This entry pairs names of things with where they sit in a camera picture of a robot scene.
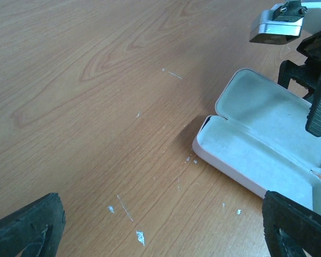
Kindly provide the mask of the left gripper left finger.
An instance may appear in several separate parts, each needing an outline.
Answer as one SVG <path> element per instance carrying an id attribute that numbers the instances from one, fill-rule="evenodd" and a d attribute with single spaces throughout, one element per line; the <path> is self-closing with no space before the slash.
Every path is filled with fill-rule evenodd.
<path id="1" fill-rule="evenodd" d="M 0 256 L 56 256 L 66 224 L 58 193 L 0 219 Z"/>

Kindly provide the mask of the pink glasses case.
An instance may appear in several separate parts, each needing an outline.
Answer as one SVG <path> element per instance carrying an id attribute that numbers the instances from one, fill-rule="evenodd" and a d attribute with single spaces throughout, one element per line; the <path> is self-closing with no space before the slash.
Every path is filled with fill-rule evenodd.
<path id="1" fill-rule="evenodd" d="M 198 157 L 263 197 L 276 191 L 321 215 L 321 137 L 310 103 L 250 70 L 237 71 L 195 137 Z"/>

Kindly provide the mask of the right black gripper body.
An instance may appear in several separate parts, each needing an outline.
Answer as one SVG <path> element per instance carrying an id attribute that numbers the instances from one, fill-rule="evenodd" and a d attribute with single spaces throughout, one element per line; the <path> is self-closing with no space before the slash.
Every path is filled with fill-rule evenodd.
<path id="1" fill-rule="evenodd" d="M 306 57 L 306 63 L 321 63 L 321 31 L 304 39 L 296 51 Z"/>

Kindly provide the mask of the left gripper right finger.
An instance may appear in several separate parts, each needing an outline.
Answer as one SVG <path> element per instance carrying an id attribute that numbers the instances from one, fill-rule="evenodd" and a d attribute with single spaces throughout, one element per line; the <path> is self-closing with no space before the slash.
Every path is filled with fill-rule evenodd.
<path id="1" fill-rule="evenodd" d="M 271 256 L 321 256 L 321 215 L 275 191 L 266 192 L 262 215 Z"/>

